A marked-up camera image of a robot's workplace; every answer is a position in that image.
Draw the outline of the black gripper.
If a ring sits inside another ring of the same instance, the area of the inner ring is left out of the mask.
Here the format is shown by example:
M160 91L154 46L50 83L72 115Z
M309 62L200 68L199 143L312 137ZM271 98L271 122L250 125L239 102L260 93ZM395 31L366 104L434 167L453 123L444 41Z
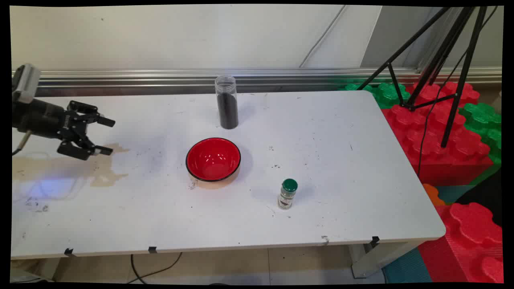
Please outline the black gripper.
M116 121L100 114L97 106L78 101L70 101L66 109L37 99L29 104L12 102L12 127L21 133L62 140L57 153L84 161L90 156L111 155L112 148L96 146L85 137L86 123L114 127Z

